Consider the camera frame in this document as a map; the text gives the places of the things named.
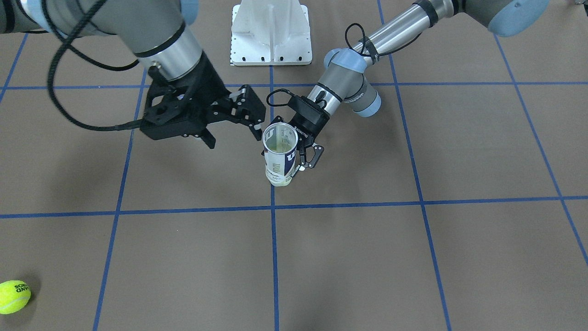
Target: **white container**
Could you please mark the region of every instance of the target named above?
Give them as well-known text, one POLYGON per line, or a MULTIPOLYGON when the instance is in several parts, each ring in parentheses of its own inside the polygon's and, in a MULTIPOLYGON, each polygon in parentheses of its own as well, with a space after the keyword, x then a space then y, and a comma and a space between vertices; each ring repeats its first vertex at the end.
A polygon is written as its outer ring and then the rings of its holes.
POLYGON ((265 176, 274 186, 286 186, 296 168, 298 133, 288 123, 274 123, 263 132, 265 176))

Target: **tennis ball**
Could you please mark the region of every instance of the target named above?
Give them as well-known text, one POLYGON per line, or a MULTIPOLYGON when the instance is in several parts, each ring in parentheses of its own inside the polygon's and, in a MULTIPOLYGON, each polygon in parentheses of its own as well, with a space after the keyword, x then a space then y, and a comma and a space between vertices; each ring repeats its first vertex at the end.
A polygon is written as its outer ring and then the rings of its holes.
POLYGON ((22 280, 9 280, 0 284, 0 314, 21 310, 31 298, 29 286, 22 280))

